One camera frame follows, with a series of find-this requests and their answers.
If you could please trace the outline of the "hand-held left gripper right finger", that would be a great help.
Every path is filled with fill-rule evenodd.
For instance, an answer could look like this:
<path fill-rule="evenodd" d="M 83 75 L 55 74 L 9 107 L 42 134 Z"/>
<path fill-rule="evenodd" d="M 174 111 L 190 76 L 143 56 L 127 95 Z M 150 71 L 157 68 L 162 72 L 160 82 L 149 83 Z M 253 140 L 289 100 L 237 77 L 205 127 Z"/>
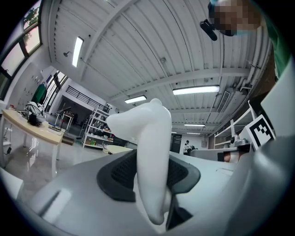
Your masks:
<path fill-rule="evenodd" d="M 295 138 L 279 137 L 244 154 L 225 188 L 209 205 L 168 233 L 255 233 L 283 201 L 295 174 Z"/>

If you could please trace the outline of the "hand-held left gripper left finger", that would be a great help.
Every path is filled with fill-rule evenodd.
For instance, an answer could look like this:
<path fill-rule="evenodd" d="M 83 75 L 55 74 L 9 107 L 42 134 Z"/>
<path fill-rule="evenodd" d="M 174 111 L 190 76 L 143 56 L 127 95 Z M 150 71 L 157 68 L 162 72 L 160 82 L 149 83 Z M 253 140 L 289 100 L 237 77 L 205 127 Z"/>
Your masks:
<path fill-rule="evenodd" d="M 46 236 L 157 236 L 134 202 L 115 201 L 97 183 L 97 173 L 125 152 L 65 170 L 18 210 Z"/>

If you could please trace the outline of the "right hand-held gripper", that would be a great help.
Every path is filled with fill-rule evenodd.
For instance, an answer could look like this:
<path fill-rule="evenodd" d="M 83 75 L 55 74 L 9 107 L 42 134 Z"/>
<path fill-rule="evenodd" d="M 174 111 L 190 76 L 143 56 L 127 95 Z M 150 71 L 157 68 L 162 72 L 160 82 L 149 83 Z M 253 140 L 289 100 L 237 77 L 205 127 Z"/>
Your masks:
<path fill-rule="evenodd" d="M 256 151 L 261 146 L 271 140 L 275 140 L 275 135 L 265 117 L 261 114 L 255 120 L 246 125 L 240 134 L 234 135 L 231 144 L 234 147 L 250 145 Z"/>

